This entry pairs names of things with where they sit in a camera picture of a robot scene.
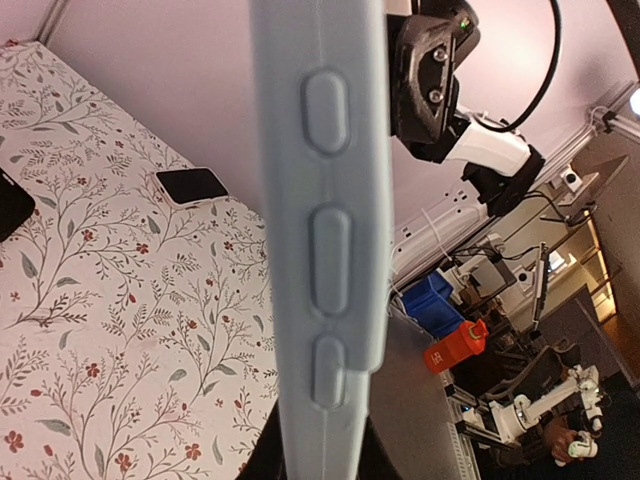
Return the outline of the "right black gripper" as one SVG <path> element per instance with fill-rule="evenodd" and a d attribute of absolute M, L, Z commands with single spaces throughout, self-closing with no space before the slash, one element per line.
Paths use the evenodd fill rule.
<path fill-rule="evenodd" d="M 419 160 L 442 163 L 456 142 L 449 127 L 462 19 L 461 12 L 386 16 L 391 135 Z"/>

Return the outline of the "phone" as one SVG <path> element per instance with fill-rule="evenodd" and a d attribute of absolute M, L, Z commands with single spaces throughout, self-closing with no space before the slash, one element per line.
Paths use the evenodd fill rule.
<path fill-rule="evenodd" d="M 352 479 L 387 332 L 385 6 L 254 1 L 250 16 L 286 473 Z"/>

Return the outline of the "black smartphone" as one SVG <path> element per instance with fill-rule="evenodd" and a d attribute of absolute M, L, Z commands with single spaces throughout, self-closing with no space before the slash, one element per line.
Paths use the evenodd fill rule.
<path fill-rule="evenodd" d="M 186 209 L 229 196 L 228 189 L 208 168 L 158 171 L 151 175 L 163 199 Z"/>

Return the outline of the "black phone case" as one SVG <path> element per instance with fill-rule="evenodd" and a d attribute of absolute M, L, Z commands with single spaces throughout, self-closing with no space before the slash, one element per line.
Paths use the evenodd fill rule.
<path fill-rule="evenodd" d="M 31 217 L 35 206 L 34 198 L 1 170 L 0 242 L 6 241 Z"/>

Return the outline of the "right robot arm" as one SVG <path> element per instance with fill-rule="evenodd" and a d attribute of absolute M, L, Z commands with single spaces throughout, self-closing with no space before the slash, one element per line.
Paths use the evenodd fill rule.
<path fill-rule="evenodd" d="M 480 42 L 477 14 L 466 1 L 428 1 L 386 19 L 392 136 L 418 160 L 464 163 L 461 178 L 488 215 L 510 213 L 545 159 L 513 127 L 459 103 L 455 72 Z"/>

